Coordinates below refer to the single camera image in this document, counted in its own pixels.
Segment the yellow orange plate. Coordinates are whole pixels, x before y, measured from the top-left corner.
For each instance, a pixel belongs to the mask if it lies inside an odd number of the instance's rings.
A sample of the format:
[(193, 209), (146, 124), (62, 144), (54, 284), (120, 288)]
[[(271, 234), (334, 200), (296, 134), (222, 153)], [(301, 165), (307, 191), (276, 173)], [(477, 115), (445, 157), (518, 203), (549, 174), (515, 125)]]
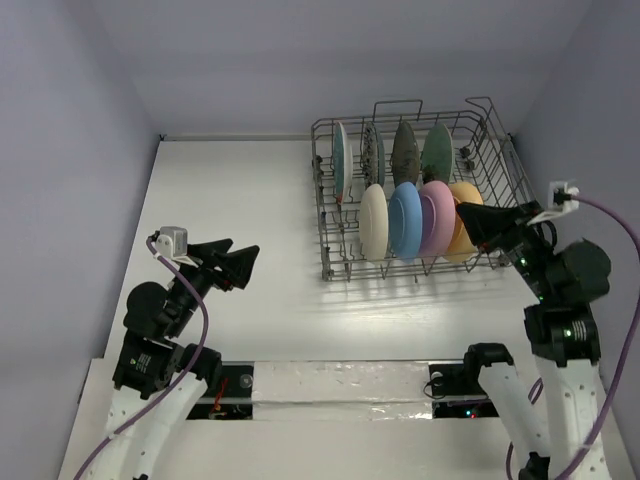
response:
[[(458, 207), (461, 203), (484, 204), (481, 193), (472, 183), (466, 181), (456, 182), (450, 184), (449, 189), (453, 196), (455, 207)], [(476, 248), (471, 243), (457, 210), (454, 210), (454, 213), (454, 233), (444, 258), (450, 263), (461, 264), (475, 254)]]

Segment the pink plate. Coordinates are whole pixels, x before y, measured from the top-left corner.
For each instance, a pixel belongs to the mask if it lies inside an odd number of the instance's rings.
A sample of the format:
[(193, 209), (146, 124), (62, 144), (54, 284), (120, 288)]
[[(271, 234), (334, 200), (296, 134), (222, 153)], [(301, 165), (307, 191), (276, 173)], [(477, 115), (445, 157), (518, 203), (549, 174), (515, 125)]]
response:
[(434, 180), (421, 187), (419, 197), (422, 208), (422, 238), (418, 256), (442, 255), (455, 230), (453, 195), (445, 183)]

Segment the light blue plate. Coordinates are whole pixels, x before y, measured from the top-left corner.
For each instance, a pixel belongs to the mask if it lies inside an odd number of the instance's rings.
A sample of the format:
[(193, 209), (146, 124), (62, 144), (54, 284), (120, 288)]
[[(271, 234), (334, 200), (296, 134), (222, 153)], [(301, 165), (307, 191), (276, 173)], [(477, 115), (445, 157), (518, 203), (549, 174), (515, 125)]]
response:
[(388, 204), (389, 239), (394, 255), (404, 262), (418, 256), (422, 239), (422, 207), (418, 190), (410, 182), (395, 188)]

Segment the mint green flower plate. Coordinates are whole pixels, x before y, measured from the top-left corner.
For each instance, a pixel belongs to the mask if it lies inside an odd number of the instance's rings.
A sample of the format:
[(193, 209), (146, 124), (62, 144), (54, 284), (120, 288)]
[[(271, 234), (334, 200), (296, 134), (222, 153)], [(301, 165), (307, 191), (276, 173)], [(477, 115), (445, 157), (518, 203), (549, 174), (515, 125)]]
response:
[(442, 123), (431, 128), (425, 138), (422, 154), (422, 180), (441, 181), (447, 184), (450, 180), (455, 152), (449, 129)]

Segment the grey reindeer snowflake plate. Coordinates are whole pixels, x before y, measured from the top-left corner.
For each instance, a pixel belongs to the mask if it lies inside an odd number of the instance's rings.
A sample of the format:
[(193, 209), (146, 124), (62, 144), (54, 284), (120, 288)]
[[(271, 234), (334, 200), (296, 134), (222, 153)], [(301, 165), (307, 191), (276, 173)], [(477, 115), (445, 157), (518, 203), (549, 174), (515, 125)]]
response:
[(420, 151), (412, 126), (401, 121), (397, 127), (391, 154), (394, 186), (410, 182), (416, 185), (420, 175)]

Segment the cream white plate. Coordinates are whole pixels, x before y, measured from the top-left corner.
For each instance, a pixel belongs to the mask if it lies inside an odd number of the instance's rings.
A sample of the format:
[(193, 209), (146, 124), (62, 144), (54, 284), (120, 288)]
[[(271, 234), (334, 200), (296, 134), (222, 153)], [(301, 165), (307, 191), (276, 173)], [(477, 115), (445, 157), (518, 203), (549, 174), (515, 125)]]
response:
[(362, 254), (368, 261), (376, 262), (385, 258), (388, 234), (389, 220), (385, 193), (379, 184), (372, 184), (362, 196), (359, 212)]

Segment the blue floral white plate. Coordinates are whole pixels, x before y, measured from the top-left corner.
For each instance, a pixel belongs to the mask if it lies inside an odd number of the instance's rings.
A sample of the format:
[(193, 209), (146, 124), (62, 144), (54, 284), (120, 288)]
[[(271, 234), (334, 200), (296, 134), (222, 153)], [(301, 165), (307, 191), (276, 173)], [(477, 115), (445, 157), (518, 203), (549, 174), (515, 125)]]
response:
[(373, 184), (383, 186), (385, 182), (384, 143), (373, 122), (368, 122), (364, 128), (361, 161), (365, 186), (367, 188)]

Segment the teal marbled red-back plate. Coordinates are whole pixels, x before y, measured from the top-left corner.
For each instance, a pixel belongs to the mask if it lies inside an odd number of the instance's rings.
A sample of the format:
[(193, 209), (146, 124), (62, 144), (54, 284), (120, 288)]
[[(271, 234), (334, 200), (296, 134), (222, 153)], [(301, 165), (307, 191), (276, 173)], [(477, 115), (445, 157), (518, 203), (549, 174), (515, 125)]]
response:
[(346, 199), (352, 185), (353, 154), (345, 127), (337, 123), (333, 142), (335, 197), (338, 204)]

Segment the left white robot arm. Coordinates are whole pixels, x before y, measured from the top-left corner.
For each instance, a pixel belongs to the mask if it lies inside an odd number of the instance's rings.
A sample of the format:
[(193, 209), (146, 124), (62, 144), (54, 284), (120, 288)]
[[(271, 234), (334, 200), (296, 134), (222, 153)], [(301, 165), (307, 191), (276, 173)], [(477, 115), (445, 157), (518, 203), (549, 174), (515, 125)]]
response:
[(112, 376), (104, 438), (78, 468), (78, 479), (151, 479), (177, 430), (203, 395), (221, 383), (222, 359), (205, 345), (204, 299), (248, 285), (260, 249), (231, 239), (191, 244), (186, 229), (165, 226), (145, 241), (173, 275), (143, 282), (126, 300), (125, 335)]

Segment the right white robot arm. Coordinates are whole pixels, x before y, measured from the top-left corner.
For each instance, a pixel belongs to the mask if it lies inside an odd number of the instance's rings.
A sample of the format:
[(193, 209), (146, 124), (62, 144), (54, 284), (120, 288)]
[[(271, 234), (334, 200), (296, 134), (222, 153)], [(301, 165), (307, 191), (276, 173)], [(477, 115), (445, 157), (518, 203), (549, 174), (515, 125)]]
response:
[(462, 384), (487, 394), (520, 462), (521, 479), (607, 479), (610, 476), (597, 418), (595, 380), (601, 358), (591, 304), (610, 289), (611, 261), (581, 239), (556, 250), (542, 229), (552, 225), (535, 201), (512, 208), (462, 202), (456, 207), (471, 243), (500, 251), (537, 299), (524, 310), (524, 327), (542, 383), (542, 423), (518, 378), (507, 347), (469, 346)]

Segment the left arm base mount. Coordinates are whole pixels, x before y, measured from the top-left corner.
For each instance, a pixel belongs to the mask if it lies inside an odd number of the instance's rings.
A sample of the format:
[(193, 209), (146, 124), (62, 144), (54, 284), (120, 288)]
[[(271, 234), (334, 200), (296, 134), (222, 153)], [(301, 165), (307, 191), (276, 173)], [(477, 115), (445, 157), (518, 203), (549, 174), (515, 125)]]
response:
[(251, 420), (253, 418), (254, 364), (222, 365), (218, 383), (196, 402), (188, 420)]

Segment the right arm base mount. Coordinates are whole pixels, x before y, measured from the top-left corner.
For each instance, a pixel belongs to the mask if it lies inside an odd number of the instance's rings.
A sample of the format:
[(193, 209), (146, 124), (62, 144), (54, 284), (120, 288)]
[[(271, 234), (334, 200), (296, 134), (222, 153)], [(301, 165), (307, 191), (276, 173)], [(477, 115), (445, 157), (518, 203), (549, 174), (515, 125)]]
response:
[(434, 419), (498, 418), (491, 400), (469, 380), (462, 363), (435, 363), (428, 367), (423, 394), (431, 401)]

